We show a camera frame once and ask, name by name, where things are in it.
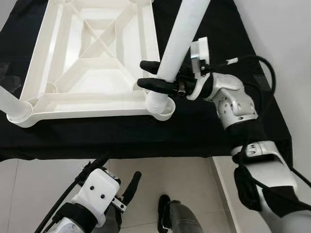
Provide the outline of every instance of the white plastic tube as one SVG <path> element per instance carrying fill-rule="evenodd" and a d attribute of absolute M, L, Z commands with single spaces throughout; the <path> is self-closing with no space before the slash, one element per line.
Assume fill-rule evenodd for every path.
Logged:
<path fill-rule="evenodd" d="M 31 106 L 0 86 L 0 110 L 4 111 L 10 120 L 20 121 L 30 114 Z"/>
<path fill-rule="evenodd" d="M 209 2 L 210 0 L 182 1 L 156 75 L 157 78 L 170 83 L 175 80 Z M 146 108 L 151 114 L 160 114 L 164 111 L 167 101 L 167 95 L 150 91 L 146 99 Z"/>

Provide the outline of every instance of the black cloth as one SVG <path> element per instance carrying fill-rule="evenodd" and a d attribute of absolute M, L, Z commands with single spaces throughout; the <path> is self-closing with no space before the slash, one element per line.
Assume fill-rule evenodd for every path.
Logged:
<path fill-rule="evenodd" d="M 181 0 L 156 0 L 153 3 L 160 55 L 163 55 Z M 7 75 L 24 82 L 37 34 L 44 16 L 46 0 L 17 1 L 0 33 L 0 63 L 9 62 Z M 195 39 L 207 36 L 211 62 L 238 55 L 254 54 L 233 0 L 212 0 Z M 187 56 L 184 66 L 190 66 Z M 256 61 L 227 66 L 221 70 L 242 81 L 267 81 Z M 21 88 L 14 94 L 19 97 Z M 258 92 L 246 88 L 258 107 Z M 110 152 L 112 158 L 229 155 L 230 143 L 212 103 L 202 100 L 175 100 L 171 119 L 159 122 L 151 116 L 116 116 L 56 119 L 38 122 L 23 129 L 7 121 L 0 112 L 0 160 L 95 158 Z M 292 163 L 291 136 L 274 102 L 264 128 L 276 142 L 285 160 Z"/>

